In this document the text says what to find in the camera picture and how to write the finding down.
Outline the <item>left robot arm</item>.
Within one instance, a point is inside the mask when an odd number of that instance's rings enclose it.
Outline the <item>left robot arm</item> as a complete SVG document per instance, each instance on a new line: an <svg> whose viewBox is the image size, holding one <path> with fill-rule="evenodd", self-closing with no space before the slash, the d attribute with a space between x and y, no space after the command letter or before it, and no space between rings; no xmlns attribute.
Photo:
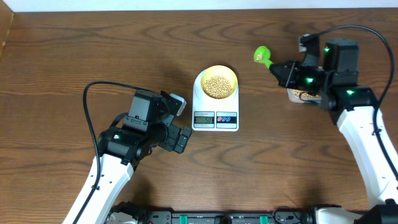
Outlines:
<svg viewBox="0 0 398 224"><path fill-rule="evenodd" d="M191 135L190 128L172 124L156 124L146 132L115 126L102 132L86 182L63 222L105 223L138 163L157 146L181 154Z"/></svg>

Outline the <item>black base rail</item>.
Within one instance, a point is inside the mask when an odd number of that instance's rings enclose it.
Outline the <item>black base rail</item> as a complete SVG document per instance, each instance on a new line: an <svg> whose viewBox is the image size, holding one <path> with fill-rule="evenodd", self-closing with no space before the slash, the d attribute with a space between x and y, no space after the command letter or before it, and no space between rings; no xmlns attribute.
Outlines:
<svg viewBox="0 0 398 224"><path fill-rule="evenodd" d="M305 224L315 223L307 212L279 207L271 212L176 212L168 208L145 209L132 202L114 206L105 224Z"/></svg>

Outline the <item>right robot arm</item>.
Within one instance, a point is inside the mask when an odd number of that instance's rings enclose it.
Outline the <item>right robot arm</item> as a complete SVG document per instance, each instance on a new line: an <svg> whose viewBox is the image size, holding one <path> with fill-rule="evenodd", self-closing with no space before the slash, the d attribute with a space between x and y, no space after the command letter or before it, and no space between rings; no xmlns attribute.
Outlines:
<svg viewBox="0 0 398 224"><path fill-rule="evenodd" d="M329 112L345 137L362 175L369 201L363 215L337 205L316 205L302 223L397 223L397 152L384 127L373 91L358 85L359 47L355 40L331 39L318 66L318 39L303 42L302 61L268 65L279 86L319 95L319 107Z"/></svg>

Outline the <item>clear plastic bean container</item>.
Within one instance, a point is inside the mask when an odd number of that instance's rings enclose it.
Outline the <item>clear plastic bean container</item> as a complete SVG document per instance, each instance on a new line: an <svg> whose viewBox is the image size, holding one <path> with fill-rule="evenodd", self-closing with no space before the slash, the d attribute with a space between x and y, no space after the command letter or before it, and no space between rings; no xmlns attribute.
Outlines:
<svg viewBox="0 0 398 224"><path fill-rule="evenodd" d="M319 99L309 99L309 100L302 100L302 99L299 99L298 97L296 97L296 96L293 95L292 90L293 90L293 89L287 89L288 98L289 98L289 100L290 100L291 102L294 102L294 103L319 103L319 102L321 102L321 99L322 99L322 98L319 98Z"/></svg>

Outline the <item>green plastic measuring scoop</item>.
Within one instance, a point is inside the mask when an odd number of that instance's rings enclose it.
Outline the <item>green plastic measuring scoop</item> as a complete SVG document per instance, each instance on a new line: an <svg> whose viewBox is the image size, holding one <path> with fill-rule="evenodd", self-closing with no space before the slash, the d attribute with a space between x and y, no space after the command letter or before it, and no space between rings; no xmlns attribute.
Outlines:
<svg viewBox="0 0 398 224"><path fill-rule="evenodd" d="M266 66L267 69L273 64L271 61L271 51L266 46L260 46L254 53L254 61Z"/></svg>

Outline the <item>white digital kitchen scale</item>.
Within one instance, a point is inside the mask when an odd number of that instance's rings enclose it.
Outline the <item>white digital kitchen scale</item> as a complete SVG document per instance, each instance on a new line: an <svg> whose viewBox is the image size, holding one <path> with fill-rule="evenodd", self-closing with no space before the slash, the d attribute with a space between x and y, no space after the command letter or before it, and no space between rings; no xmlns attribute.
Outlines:
<svg viewBox="0 0 398 224"><path fill-rule="evenodd" d="M196 131L237 131L239 129L239 86L231 98L216 100L200 86L204 70L193 84L192 128Z"/></svg>

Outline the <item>yellow plastic bowl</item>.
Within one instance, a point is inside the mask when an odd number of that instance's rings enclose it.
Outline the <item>yellow plastic bowl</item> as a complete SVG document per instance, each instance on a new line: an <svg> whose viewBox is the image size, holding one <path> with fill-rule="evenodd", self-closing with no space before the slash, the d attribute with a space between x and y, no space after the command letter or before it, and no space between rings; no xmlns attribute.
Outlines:
<svg viewBox="0 0 398 224"><path fill-rule="evenodd" d="M217 75L225 76L232 84L233 92L229 95L229 97L227 97L227 98L231 98L232 95L234 94L234 92L238 89L238 78L237 78L236 74L232 71L232 69L230 69L229 67L223 66L223 65L215 65L215 66L209 67L204 70L202 77L200 78L201 89L203 90L204 82L207 79L210 79L212 76L217 76Z"/></svg>

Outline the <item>soybeans in yellow bowl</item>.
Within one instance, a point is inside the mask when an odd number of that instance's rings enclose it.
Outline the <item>soybeans in yellow bowl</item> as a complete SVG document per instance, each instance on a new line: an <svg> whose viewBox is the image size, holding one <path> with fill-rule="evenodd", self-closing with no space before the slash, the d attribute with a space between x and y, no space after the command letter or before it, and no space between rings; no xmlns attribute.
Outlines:
<svg viewBox="0 0 398 224"><path fill-rule="evenodd" d="M212 98L223 99L233 92L233 86L225 76L217 75L204 82L203 91Z"/></svg>

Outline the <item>pile of dried soybeans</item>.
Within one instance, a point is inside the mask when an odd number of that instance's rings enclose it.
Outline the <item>pile of dried soybeans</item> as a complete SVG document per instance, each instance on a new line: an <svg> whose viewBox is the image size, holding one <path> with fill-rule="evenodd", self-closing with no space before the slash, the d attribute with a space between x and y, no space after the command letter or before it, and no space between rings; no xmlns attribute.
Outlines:
<svg viewBox="0 0 398 224"><path fill-rule="evenodd" d="M321 98L320 95L311 95L306 91L300 91L300 90L292 90L292 93L294 96L298 97L299 99L302 100L309 100L309 99L319 99Z"/></svg>

